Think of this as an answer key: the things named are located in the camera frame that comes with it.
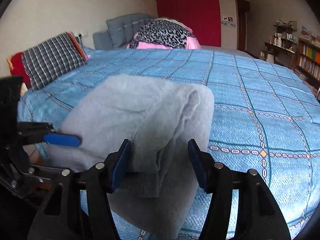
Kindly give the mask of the grey sweat pants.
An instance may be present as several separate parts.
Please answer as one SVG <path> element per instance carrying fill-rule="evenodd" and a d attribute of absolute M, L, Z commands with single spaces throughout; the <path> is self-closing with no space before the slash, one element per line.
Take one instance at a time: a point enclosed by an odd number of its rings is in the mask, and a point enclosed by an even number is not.
<path fill-rule="evenodd" d="M 162 239 L 175 239 L 198 187 L 188 141 L 206 150 L 214 112 L 212 91 L 154 77 L 106 79 L 69 113 L 60 131 L 78 135 L 79 147 L 49 145 L 50 159 L 84 171 L 117 151 L 125 139 L 132 155 L 125 178 L 108 196 L 113 212 Z"/>

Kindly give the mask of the red pillow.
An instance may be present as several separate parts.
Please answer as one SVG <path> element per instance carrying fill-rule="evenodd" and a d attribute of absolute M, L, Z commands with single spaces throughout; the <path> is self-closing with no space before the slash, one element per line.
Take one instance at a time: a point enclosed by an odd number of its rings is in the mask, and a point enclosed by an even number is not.
<path fill-rule="evenodd" d="M 31 88 L 30 77 L 25 71 L 22 56 L 23 52 L 18 52 L 14 55 L 11 55 L 7 58 L 7 63 L 9 67 L 10 74 L 12 76 L 21 76 L 23 77 L 23 83 L 25 83 L 26 87 L 29 89 Z"/>

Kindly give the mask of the dark plaid pillow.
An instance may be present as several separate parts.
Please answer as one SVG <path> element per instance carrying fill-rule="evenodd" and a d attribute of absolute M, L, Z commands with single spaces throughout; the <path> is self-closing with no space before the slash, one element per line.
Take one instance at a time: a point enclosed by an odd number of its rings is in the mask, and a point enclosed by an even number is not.
<path fill-rule="evenodd" d="M 22 63 L 31 88 L 39 90 L 58 77 L 83 66 L 88 57 L 71 32 L 49 38 L 26 50 Z"/>

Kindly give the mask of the blue checked bedspread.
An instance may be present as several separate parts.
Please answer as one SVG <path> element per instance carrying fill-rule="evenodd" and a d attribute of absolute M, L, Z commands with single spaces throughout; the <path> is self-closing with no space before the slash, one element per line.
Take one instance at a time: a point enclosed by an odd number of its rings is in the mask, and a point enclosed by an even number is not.
<path fill-rule="evenodd" d="M 208 152 L 229 168 L 256 169 L 297 236 L 319 204 L 319 102 L 291 70 L 208 50 L 93 50 L 88 63 L 20 100 L 21 121 L 59 127 L 105 79 L 118 74 L 198 83 L 214 95 Z"/>

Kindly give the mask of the grey padded headboard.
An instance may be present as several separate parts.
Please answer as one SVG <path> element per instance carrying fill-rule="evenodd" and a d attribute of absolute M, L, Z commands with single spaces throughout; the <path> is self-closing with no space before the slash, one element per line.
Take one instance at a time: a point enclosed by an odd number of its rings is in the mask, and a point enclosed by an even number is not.
<path fill-rule="evenodd" d="M 93 34 L 93 43 L 96 50 L 124 49 L 133 39 L 138 29 L 155 19 L 147 14 L 129 14 L 106 21 L 107 30 Z"/>

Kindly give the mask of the wooden bookshelf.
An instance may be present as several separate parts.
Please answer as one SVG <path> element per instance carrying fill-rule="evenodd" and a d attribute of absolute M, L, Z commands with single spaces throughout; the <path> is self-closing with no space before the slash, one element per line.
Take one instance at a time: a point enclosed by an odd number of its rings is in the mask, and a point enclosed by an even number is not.
<path fill-rule="evenodd" d="M 319 46 L 302 37 L 298 39 L 297 68 L 309 84 L 319 87 Z"/>

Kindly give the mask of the white wardrobe panel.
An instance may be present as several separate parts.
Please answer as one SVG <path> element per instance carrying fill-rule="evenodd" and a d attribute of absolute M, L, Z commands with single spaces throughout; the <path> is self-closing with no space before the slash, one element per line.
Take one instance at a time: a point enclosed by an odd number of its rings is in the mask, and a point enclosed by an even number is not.
<path fill-rule="evenodd" d="M 237 49 L 238 18 L 236 0 L 219 0 L 221 19 L 221 47 Z"/>

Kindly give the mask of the red wardrobe door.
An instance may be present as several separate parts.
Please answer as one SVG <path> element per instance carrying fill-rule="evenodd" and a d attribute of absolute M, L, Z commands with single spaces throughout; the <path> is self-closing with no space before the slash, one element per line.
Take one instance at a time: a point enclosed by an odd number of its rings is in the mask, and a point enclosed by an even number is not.
<path fill-rule="evenodd" d="M 202 46 L 221 46 L 219 0 L 156 0 L 159 17 L 175 19 L 192 29 Z"/>

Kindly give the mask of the white wall socket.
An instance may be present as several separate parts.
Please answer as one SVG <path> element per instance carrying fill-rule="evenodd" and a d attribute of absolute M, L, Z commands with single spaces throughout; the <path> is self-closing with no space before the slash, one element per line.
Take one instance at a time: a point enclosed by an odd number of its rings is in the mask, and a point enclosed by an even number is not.
<path fill-rule="evenodd" d="M 76 37 L 84 38 L 84 37 L 88 37 L 88 32 L 87 31 L 77 31 L 74 33 L 74 35 Z"/>

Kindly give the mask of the dark wooden wall shelf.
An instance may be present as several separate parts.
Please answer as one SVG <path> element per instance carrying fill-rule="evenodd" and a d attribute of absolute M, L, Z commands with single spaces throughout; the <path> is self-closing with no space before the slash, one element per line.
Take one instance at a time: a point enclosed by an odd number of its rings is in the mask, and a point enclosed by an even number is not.
<path fill-rule="evenodd" d="M 297 58 L 297 21 L 277 21 L 274 25 L 273 35 L 265 42 L 266 52 L 264 59 L 269 63 L 276 63 L 293 68 Z"/>

